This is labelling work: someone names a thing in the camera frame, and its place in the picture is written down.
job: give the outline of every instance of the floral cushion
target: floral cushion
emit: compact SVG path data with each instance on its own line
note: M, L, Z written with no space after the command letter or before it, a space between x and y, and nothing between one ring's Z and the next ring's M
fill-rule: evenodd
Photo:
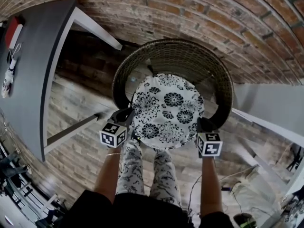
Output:
M144 144L156 149L178 148L195 137L204 100L185 79L157 74L140 83L132 107L132 126Z

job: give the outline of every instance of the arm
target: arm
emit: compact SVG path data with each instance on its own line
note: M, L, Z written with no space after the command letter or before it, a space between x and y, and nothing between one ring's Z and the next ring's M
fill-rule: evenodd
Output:
M223 212L222 194L212 157L204 157L202 165L200 214Z
M120 153L121 148L110 149L108 154ZM95 182L94 192L106 196L113 204L115 199L118 172L119 172L119 154L108 155L98 174Z

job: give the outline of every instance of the bracelet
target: bracelet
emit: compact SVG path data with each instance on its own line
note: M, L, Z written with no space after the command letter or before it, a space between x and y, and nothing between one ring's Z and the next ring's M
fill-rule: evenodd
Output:
M119 154L119 155L120 155L120 153L112 153L112 154L107 154L106 156L116 155L116 154Z

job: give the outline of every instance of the white wall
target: white wall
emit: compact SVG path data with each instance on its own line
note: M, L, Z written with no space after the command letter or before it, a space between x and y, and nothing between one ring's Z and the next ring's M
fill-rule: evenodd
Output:
M234 85L236 113L304 147L304 86Z
M8 224L5 215L13 222L14 226ZM35 228L36 226L28 221L28 219L16 207L16 204L10 197L0 197L0 223L4 228Z

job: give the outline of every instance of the patterned leggings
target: patterned leggings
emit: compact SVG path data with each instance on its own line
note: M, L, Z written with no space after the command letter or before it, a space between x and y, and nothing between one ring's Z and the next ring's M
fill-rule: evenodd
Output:
M116 194L144 195L142 152L136 140L124 148L123 166L119 175ZM157 150L154 159L154 180L150 197L181 207L181 194L175 177L172 158L166 150Z

